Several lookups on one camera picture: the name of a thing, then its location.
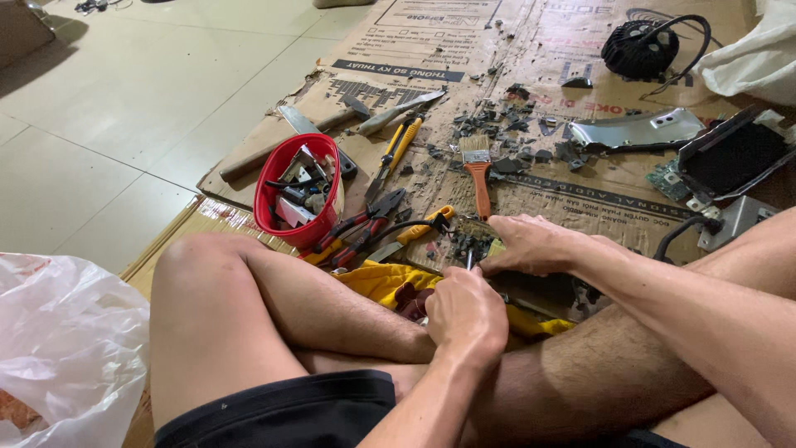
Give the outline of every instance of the pliers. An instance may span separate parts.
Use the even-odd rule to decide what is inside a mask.
[[[369,246],[379,229],[389,221],[387,216],[398,207],[405,195],[406,189],[400,188],[387,194],[378,202],[372,205],[368,204],[362,212],[340,221],[335,227],[332,227],[332,230],[312,250],[305,251],[298,258],[317,265],[332,252],[342,247],[341,236],[343,234],[355,230],[355,226],[357,228],[366,226],[365,230],[362,231],[362,234],[351,246],[346,247],[332,258],[332,266],[341,268],[352,258],[356,257],[360,250]]]

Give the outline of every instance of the yellow utility knife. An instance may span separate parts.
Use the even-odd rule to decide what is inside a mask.
[[[396,167],[401,156],[404,155],[404,151],[406,151],[406,148],[417,135],[421,124],[423,124],[423,118],[419,116],[404,121],[404,123],[398,127],[396,134],[392,137],[392,141],[387,146],[387,151],[381,156],[379,172],[376,173],[376,177],[373,178],[368,191],[365,193],[365,201],[368,204],[375,199],[381,186],[384,185],[384,180]]]
[[[452,206],[444,206],[443,208],[437,210],[436,212],[429,214],[426,217],[426,221],[433,221],[434,218],[437,217],[437,214],[443,214],[445,218],[451,219],[455,215],[455,211],[453,210]],[[398,235],[395,242],[391,242],[386,246],[382,247],[381,249],[377,250],[376,252],[372,253],[368,259],[370,261],[375,261],[377,263],[381,263],[390,255],[393,255],[395,252],[401,250],[402,247],[406,246],[410,241],[416,240],[420,238],[420,236],[426,234],[429,230],[431,230],[430,226],[412,226],[409,227],[408,230],[405,230],[403,233]]]

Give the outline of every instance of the red bucket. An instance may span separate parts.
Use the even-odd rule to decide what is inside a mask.
[[[291,164],[291,160],[299,152],[302,145],[306,145],[318,157],[326,155],[334,157],[334,180],[332,190],[326,198],[326,204],[318,216],[306,225],[291,230],[279,230],[271,216],[268,207],[276,204],[276,195],[279,189],[269,187],[265,181],[276,181]],[[332,230],[338,222],[343,210],[345,193],[340,179],[340,157],[338,145],[331,137],[323,134],[301,134],[283,141],[268,156],[263,170],[259,173],[257,190],[254,194],[254,220],[265,233],[281,238],[287,244],[299,249],[308,249],[314,246],[321,238]]]

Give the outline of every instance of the orange brush handle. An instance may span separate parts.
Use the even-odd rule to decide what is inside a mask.
[[[492,166],[491,162],[465,163],[464,169],[473,175],[475,181],[475,210],[478,217],[486,221],[492,216],[492,204],[490,204],[490,194],[486,190],[486,170]]]

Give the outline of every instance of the circuit board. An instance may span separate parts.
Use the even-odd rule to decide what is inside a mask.
[[[680,201],[691,194],[691,190],[677,175],[678,158],[665,165],[655,165],[655,171],[644,176],[655,188],[673,201]]]

